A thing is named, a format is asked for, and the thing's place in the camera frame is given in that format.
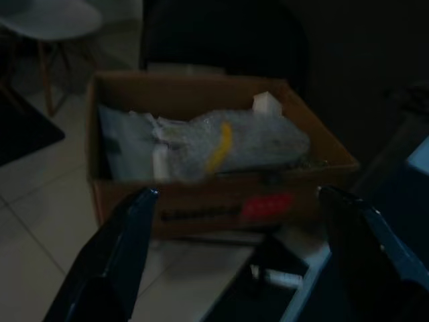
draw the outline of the black mat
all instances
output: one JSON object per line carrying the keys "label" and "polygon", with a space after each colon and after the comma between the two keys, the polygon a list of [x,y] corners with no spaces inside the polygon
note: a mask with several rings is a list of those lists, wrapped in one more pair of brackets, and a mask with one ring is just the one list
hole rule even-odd
{"label": "black mat", "polygon": [[64,139],[64,133],[18,94],[20,113],[0,93],[0,166]]}
{"label": "black mat", "polygon": [[280,242],[267,238],[209,311],[204,322],[278,322],[282,318],[295,290],[256,281],[250,269],[252,264],[301,276],[308,269]]}

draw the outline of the cardboard box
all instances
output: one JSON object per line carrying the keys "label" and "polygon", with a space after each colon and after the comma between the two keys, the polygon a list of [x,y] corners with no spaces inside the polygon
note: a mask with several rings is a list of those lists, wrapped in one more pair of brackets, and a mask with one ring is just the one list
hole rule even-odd
{"label": "cardboard box", "polygon": [[[213,109],[250,109],[253,96],[269,91],[291,119],[311,139],[310,154],[326,160],[324,168],[285,170],[271,176],[258,172],[214,177],[201,184],[114,182],[103,152],[97,106],[152,113],[155,117],[189,120]],[[231,76],[166,76],[141,72],[97,73],[88,90],[87,166],[96,216],[103,224],[113,208],[128,194],[151,187],[160,197],[154,215],[153,236],[176,237],[219,229],[267,223],[318,219],[316,187],[343,186],[357,161],[323,126],[287,82]],[[242,216],[244,209],[282,200],[284,211]]]}

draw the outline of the bubble wrap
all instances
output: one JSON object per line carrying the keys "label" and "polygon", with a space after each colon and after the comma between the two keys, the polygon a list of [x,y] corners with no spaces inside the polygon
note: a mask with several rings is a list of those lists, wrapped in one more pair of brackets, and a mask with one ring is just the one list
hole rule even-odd
{"label": "bubble wrap", "polygon": [[310,149],[308,136],[285,117],[216,110],[186,125],[164,129],[174,179],[195,182],[208,175],[206,165],[219,149],[225,123],[232,129],[232,146],[216,172],[287,165],[299,161]]}

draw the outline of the white tile floor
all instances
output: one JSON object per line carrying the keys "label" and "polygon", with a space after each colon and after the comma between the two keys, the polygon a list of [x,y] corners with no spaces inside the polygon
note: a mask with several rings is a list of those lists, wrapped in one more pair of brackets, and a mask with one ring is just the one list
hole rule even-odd
{"label": "white tile floor", "polygon": [[[135,68],[138,29],[102,35],[95,47],[119,61],[116,66]],[[45,113],[36,61],[25,62],[24,70],[15,88]],[[62,94],[54,87],[55,98]],[[97,229],[85,181],[84,111],[84,93],[69,95],[52,118],[66,138],[0,167],[0,321],[41,321]],[[166,241],[151,245],[132,321],[199,320],[250,253]]]}

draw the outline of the red sticker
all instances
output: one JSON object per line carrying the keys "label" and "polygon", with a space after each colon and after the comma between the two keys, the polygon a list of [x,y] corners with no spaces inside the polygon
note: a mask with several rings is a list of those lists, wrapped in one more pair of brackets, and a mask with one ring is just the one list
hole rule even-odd
{"label": "red sticker", "polygon": [[289,210],[292,201],[293,196],[290,193],[253,197],[244,203],[241,216],[250,220],[272,219]]}

